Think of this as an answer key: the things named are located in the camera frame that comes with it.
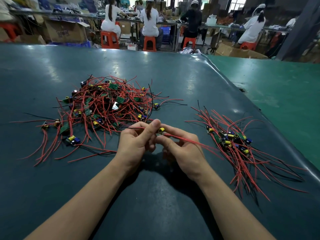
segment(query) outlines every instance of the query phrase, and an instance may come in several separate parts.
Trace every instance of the gray pants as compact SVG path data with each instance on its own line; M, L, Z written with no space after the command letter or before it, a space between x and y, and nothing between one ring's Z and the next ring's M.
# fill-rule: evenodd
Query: gray pants
M158 37L155 37L155 47L156 47L156 49L161 48L162 38L163 38L163 30L161 28L158 28L158 30L159 30L159 35L158 35ZM144 46L144 36L142 34L142 29L140 29L140 45L142 47Z

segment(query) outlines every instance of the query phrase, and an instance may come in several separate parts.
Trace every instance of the black shirt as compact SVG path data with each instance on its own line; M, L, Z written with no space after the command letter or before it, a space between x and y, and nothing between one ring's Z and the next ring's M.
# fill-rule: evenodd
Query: black shirt
M198 27L202 22L202 13L199 10L189 9L180 19L188 22L189 32L198 32Z

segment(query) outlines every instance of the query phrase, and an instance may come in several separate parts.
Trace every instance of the blue component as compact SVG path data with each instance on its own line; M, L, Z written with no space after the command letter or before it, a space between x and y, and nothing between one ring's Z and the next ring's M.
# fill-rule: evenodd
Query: blue component
M79 138L74 138L74 144L80 144L81 143L81 140Z

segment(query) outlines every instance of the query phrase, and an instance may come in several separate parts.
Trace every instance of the bundle of wires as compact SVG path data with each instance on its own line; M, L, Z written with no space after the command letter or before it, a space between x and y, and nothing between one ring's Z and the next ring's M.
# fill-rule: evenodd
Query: bundle of wires
M305 171L306 169L288 165L283 160L254 148L252 140L245 136L246 127L251 122L263 121L251 120L242 129L242 122L251 118L251 116L233 122L228 117L221 116L215 110L211 110L211 115L206 108L204 110L200 108L195 110L202 121L192 120L186 122L205 124L207 133L211 136L222 156L230 162L234 169L235 176L230 182L230 184L235 184L234 192L239 190L242 194L243 185L247 193L260 192L269 200L257 184L257 171L259 171L270 181L274 181L291 190L307 193L306 191L292 188L280 180L302 182L304 179L293 168ZM254 175L251 174L252 167L254 167Z
M73 146L74 149L63 157L55 158L57 160L71 155L78 148L86 149L92 155L69 162L97 155L107 156L114 154L116 151L105 149L106 133L110 135L120 133L121 128L128 128L138 121L149 123L152 121L150 116L153 110L160 109L166 103L180 104L172 100L182 100L168 99L168 96L159 96L160 93L153 94L150 88L152 81L151 85L148 84L148 87L142 88L137 82L138 88L135 88L134 84L130 85L128 83L129 81L114 76L96 78L91 75L86 81L80 83L80 89L71 92L71 96L67 96L63 100L57 98L59 106L55 108L58 108L60 118L44 117L46 120L35 120L44 121L42 125L38 125L43 132L43 141L34 153L25 158L41 151L41 156L36 159L36 166L46 161L51 153L56 151L62 143ZM158 104L154 103L155 100L164 101ZM13 121L12 123L20 122L34 121ZM85 132L84 138L74 134L74 128L78 125ZM46 148L50 128L54 128L55 137L49 148ZM97 134L98 130L103 131L104 141ZM85 144L85 141L88 143L92 136L98 139L101 143L101 148Z

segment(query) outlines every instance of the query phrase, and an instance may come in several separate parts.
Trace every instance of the right hand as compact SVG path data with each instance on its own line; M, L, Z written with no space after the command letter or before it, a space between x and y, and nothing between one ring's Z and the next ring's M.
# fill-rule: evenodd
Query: right hand
M172 126L161 124L165 132L191 141L199 142L195 134ZM206 168L210 168L200 145L185 140L174 142L167 136L157 136L157 144L163 146L163 157L168 161L176 160L181 170L193 181L197 181Z

